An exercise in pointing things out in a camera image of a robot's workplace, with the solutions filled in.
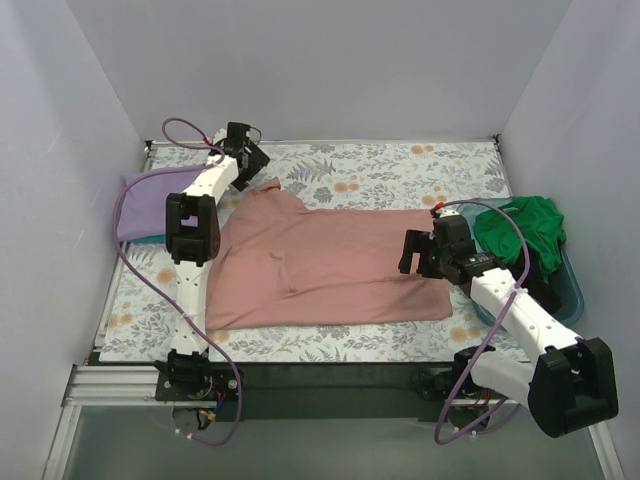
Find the pink t-shirt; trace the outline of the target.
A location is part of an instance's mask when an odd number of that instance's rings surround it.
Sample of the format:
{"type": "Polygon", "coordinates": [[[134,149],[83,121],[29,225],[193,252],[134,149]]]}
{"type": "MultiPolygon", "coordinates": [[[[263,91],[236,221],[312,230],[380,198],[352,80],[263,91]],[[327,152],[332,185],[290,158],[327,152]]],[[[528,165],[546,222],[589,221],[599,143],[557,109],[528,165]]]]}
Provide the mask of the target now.
{"type": "Polygon", "coordinates": [[[445,319],[448,284],[398,270],[406,231],[431,228],[424,210],[310,210],[272,179],[247,193],[222,229],[206,327],[445,319]]]}

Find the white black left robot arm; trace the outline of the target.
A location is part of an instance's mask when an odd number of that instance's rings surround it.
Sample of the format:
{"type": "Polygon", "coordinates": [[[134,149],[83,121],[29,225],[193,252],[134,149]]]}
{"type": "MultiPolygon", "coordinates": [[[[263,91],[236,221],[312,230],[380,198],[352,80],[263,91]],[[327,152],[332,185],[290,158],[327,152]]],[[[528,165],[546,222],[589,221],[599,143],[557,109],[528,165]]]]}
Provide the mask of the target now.
{"type": "Polygon", "coordinates": [[[182,192],[167,197],[166,248],[177,274],[176,303],[184,316],[170,349],[180,355],[208,350],[206,285],[221,242],[217,204],[230,187],[247,188],[268,163],[269,157],[253,141],[233,145],[223,139],[210,151],[195,179],[182,192]]]}

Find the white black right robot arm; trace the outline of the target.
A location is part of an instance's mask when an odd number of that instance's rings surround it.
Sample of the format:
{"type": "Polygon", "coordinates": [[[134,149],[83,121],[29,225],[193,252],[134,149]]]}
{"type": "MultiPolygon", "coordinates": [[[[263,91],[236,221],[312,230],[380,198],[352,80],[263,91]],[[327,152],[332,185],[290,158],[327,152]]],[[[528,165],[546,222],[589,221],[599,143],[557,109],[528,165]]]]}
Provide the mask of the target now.
{"type": "Polygon", "coordinates": [[[558,438],[615,418],[619,413],[613,355],[599,338],[585,339],[559,323],[514,279],[492,253],[478,252],[466,219],[455,211],[437,215],[431,232],[409,230],[398,265],[463,288],[490,312],[524,351],[520,363],[488,340],[458,352],[447,399],[493,391],[526,408],[536,425],[558,438]]]}

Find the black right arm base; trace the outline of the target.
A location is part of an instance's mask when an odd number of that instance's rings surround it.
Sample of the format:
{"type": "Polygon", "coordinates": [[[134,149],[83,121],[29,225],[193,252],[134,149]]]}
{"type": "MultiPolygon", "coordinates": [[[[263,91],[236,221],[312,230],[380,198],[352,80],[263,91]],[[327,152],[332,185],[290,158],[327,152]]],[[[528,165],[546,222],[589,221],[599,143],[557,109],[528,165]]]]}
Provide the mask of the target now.
{"type": "Polygon", "coordinates": [[[465,348],[443,365],[424,365],[409,377],[409,385],[423,400],[445,400],[475,354],[477,346],[465,348]]]}

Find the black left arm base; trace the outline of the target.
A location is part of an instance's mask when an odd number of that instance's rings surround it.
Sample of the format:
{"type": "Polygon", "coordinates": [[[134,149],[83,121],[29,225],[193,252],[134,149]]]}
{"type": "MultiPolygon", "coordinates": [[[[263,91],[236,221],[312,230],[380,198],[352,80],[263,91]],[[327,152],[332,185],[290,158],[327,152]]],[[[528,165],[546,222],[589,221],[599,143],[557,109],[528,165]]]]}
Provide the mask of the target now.
{"type": "Polygon", "coordinates": [[[241,369],[236,376],[227,363],[211,362],[206,352],[183,355],[171,350],[164,361],[156,360],[153,366],[158,372],[158,401],[237,401],[244,382],[241,369]]]}

